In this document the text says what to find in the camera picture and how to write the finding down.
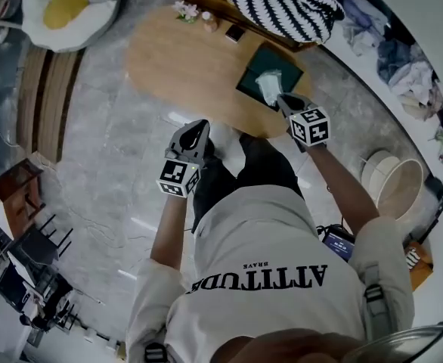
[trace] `electronic device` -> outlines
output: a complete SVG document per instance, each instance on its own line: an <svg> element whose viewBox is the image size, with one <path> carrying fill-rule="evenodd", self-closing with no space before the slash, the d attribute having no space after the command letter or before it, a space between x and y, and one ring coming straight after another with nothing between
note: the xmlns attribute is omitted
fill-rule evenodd
<svg viewBox="0 0 443 363"><path fill-rule="evenodd" d="M245 30L243 28L240 28L239 26L236 26L235 24L232 24L228 31L225 33L225 36L230 39L234 43L238 43L240 38L245 33Z"/></svg>
<svg viewBox="0 0 443 363"><path fill-rule="evenodd" d="M324 232L322 243L346 262L349 261L355 247L355 237L339 225L327 226Z"/></svg>

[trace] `gray floor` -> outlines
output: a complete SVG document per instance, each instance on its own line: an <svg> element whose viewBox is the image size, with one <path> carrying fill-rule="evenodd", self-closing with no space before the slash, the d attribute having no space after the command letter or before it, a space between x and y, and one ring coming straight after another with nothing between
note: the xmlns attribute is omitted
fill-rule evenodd
<svg viewBox="0 0 443 363"><path fill-rule="evenodd" d="M53 167L34 158L45 167L42 192L48 208L43 219L56 213L59 233L74 227L73 245L60 259L60 270L102 302L84 296L79 316L119 340L124 339L135 282L118 271L135 274L139 261L148 256L165 200L155 183L164 149L180 119L198 118L137 92L123 68L136 22L149 10L173 1L127 0L113 27L85 53L70 104L62 161ZM299 57L313 79L313 100L332 119L330 149L357 177L362 168L359 157L378 148L400 158L418 158L381 104L337 62L318 49ZM316 224L339 223L341 215L311 159L300 154L288 136L272 142L290 159ZM237 172L243 156L233 144L228 151L228 167ZM434 203L428 195L421 198ZM408 224L424 226L427 212L417 208L416 220ZM187 228L192 220L190 211ZM182 268L190 279L194 242L189 233L186 238Z"/></svg>

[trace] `clothing pile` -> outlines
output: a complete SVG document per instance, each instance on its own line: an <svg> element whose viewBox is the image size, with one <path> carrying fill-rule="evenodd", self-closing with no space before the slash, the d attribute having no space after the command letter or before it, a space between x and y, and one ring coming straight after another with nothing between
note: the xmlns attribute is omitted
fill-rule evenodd
<svg viewBox="0 0 443 363"><path fill-rule="evenodd" d="M342 0L345 19L341 22L344 38L360 57L385 40L388 18L367 0Z"/></svg>
<svg viewBox="0 0 443 363"><path fill-rule="evenodd" d="M297 42L325 42L344 18L337 0L231 0L253 23Z"/></svg>
<svg viewBox="0 0 443 363"><path fill-rule="evenodd" d="M443 97L432 80L433 68L417 43L384 41L378 56L378 75L398 96L406 113L426 120L443 108Z"/></svg>

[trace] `small jar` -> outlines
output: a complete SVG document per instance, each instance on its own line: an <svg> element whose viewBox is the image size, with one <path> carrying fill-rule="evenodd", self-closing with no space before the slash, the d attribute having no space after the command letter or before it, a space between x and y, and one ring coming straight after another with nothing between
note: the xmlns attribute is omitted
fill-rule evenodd
<svg viewBox="0 0 443 363"><path fill-rule="evenodd" d="M213 33L218 28L218 19L211 12L205 11L201 15L203 19L203 26L209 33Z"/></svg>

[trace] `striped cushion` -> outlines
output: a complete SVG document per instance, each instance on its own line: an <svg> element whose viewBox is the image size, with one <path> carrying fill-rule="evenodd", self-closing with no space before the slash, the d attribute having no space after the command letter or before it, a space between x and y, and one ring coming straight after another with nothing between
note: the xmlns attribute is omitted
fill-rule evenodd
<svg viewBox="0 0 443 363"><path fill-rule="evenodd" d="M337 0L232 0L242 14L271 33L297 42L325 42L335 20L344 18Z"/></svg>

